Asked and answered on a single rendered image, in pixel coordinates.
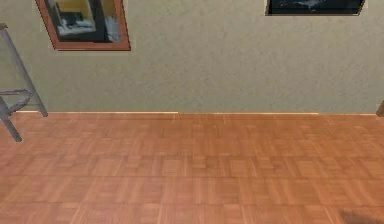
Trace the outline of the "brown framed wall picture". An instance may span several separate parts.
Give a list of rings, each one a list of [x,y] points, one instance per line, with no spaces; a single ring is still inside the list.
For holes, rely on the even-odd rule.
[[[35,0],[58,51],[130,51],[123,0]]]

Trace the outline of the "black framed wall picture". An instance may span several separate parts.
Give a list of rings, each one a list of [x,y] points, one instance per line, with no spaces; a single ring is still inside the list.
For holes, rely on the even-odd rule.
[[[356,15],[366,0],[267,0],[267,15]]]

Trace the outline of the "grey metal table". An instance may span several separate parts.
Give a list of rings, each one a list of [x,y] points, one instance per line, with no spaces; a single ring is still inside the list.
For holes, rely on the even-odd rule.
[[[17,131],[17,129],[15,128],[15,126],[13,125],[9,117],[13,113],[27,106],[32,99],[36,101],[36,106],[38,107],[38,111],[42,114],[43,117],[47,117],[48,112],[11,39],[11,36],[9,35],[8,26],[5,23],[0,23],[0,37],[5,42],[6,48],[9,50],[10,55],[13,61],[15,62],[17,71],[21,74],[21,76],[23,77],[26,83],[25,89],[0,90],[0,120],[4,123],[4,125],[6,126],[8,132],[11,134],[13,139],[16,142],[21,142],[22,137],[20,136],[19,132]],[[4,96],[20,96],[21,99],[15,104],[8,106],[5,100],[3,99]]]

